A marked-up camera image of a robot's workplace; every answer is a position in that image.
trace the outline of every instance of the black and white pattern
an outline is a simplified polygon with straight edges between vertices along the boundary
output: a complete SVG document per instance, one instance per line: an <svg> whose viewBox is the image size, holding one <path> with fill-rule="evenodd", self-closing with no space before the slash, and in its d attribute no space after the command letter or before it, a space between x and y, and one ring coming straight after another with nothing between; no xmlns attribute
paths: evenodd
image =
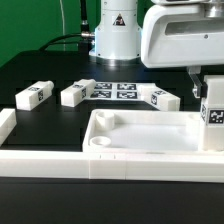
<svg viewBox="0 0 224 224"><path fill-rule="evenodd" d="M82 98L86 96L86 88L82 89Z"/></svg>
<svg viewBox="0 0 224 224"><path fill-rule="evenodd" d="M158 96L166 94L165 91L156 91L156 92L154 92L154 93L155 93L156 95L158 95Z"/></svg>
<svg viewBox="0 0 224 224"><path fill-rule="evenodd" d="M136 84L128 84L128 83L117 84L117 89L118 90L136 90Z"/></svg>
<svg viewBox="0 0 224 224"><path fill-rule="evenodd" d="M117 99L137 99L137 92L117 92Z"/></svg>
<svg viewBox="0 0 224 224"><path fill-rule="evenodd" d="M111 98L110 91L94 91L90 98L97 98L97 99L109 99Z"/></svg>
<svg viewBox="0 0 224 224"><path fill-rule="evenodd" d="M44 93L43 93L43 90L41 90L41 91L38 93L38 99L39 99L39 101L41 101L41 100L44 99Z"/></svg>
<svg viewBox="0 0 224 224"><path fill-rule="evenodd" d="M152 94L151 103L157 105L157 96Z"/></svg>
<svg viewBox="0 0 224 224"><path fill-rule="evenodd" d="M39 90L40 88L36 88L36 87L30 87L28 90L30 90L30 91L37 91L37 90Z"/></svg>
<svg viewBox="0 0 224 224"><path fill-rule="evenodd" d="M112 89L112 83L97 83L95 89Z"/></svg>
<svg viewBox="0 0 224 224"><path fill-rule="evenodd" d="M209 124L223 124L224 123L224 110L209 110Z"/></svg>
<svg viewBox="0 0 224 224"><path fill-rule="evenodd" d="M76 88L76 89L81 89L84 86L83 85L74 84L72 87Z"/></svg>
<svg viewBox="0 0 224 224"><path fill-rule="evenodd" d="M202 105L202 108L201 108L201 117L202 117L202 119L204 121L205 121L205 118L206 118L206 113L207 113L206 107L205 107L205 105Z"/></svg>

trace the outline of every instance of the green wall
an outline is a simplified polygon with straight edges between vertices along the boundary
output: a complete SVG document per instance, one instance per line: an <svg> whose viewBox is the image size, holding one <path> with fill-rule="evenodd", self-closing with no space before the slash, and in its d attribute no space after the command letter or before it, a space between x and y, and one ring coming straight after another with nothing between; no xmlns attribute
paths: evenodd
<svg viewBox="0 0 224 224"><path fill-rule="evenodd" d="M139 0L138 22L142 26L150 0ZM80 32L79 0L63 0L66 33ZM91 30L100 21L100 0L87 0ZM60 0L0 1L0 66L17 53L37 50L63 34Z"/></svg>

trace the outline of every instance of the white plastic tray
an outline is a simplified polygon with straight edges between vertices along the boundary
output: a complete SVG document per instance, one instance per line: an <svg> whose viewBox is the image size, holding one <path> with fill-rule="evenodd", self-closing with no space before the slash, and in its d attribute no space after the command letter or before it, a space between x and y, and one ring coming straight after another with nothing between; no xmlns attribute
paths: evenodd
<svg viewBox="0 0 224 224"><path fill-rule="evenodd" d="M198 128L194 112L94 110L83 151L189 154L198 151Z"/></svg>

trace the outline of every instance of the black table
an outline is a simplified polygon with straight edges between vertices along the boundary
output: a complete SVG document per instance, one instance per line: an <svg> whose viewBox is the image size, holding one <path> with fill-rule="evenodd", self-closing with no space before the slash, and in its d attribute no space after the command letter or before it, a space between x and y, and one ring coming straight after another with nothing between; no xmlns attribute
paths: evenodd
<svg viewBox="0 0 224 224"><path fill-rule="evenodd" d="M223 74L223 66L202 74ZM60 92L80 79L156 83L181 98L181 110L199 111L185 68L107 67L76 52L22 52L0 69L0 110L15 108L15 94L51 80L53 95L31 112L17 111L17 126L2 149L82 151L93 109L152 110L145 102L60 104ZM224 223L224 185L158 181L0 178L0 223Z"/></svg>

